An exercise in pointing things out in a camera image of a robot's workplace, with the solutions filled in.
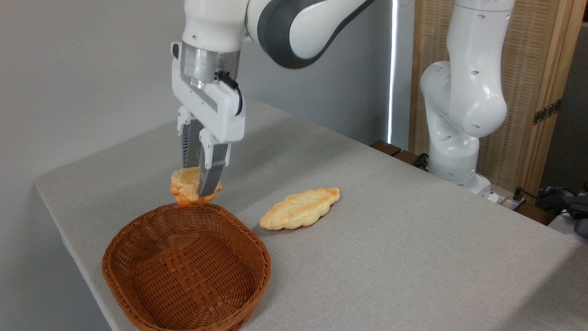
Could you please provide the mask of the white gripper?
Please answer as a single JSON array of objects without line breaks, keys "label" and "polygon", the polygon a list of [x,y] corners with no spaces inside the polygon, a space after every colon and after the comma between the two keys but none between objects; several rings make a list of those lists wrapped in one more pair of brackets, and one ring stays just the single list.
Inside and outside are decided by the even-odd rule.
[{"label": "white gripper", "polygon": [[215,52],[185,42],[171,45],[172,91],[178,110],[183,168],[200,166],[200,197],[216,190],[231,144],[242,140],[246,106],[236,79],[241,53]]}]

